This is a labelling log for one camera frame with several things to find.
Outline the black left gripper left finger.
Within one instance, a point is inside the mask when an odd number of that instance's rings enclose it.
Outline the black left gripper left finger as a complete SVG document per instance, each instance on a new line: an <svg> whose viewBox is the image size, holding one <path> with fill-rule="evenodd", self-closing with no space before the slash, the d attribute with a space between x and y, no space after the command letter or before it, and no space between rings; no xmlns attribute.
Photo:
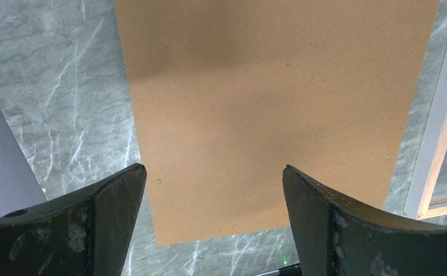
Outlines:
<svg viewBox="0 0 447 276"><path fill-rule="evenodd" d="M146 168L0 217L0 275L121 275Z"/></svg>

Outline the brown backing board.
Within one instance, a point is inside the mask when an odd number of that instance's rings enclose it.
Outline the brown backing board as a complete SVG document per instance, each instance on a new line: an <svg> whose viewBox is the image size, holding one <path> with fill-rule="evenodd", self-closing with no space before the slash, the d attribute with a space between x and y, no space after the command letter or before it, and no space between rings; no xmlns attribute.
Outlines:
<svg viewBox="0 0 447 276"><path fill-rule="evenodd" d="M383 208L439 5L115 1L157 244L289 226L289 164Z"/></svg>

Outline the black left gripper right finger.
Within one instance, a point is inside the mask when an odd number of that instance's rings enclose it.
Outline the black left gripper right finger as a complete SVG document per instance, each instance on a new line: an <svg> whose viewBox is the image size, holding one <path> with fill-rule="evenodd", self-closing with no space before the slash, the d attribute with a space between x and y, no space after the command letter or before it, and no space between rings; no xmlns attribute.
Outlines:
<svg viewBox="0 0 447 276"><path fill-rule="evenodd" d="M293 166L283 191L303 275L447 275L447 225L385 212Z"/></svg>

